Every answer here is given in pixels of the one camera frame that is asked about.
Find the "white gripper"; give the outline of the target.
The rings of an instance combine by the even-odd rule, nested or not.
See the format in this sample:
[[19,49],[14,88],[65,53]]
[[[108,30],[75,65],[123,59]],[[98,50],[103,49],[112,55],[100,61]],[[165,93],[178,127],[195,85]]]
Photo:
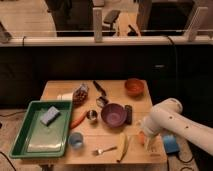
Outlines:
[[163,129],[162,124],[151,116],[145,116],[142,119],[137,120],[136,124],[140,127],[140,130],[146,135],[144,139],[145,150],[150,151],[152,146],[156,142],[155,137]]

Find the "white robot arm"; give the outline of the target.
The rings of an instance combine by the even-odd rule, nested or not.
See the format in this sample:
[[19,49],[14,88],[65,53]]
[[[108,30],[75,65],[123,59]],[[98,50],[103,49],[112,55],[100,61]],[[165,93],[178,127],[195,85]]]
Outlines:
[[179,100],[163,100],[151,107],[149,114],[143,117],[140,128],[148,140],[156,137],[162,129],[174,132],[213,156],[213,128],[182,116],[182,111]]

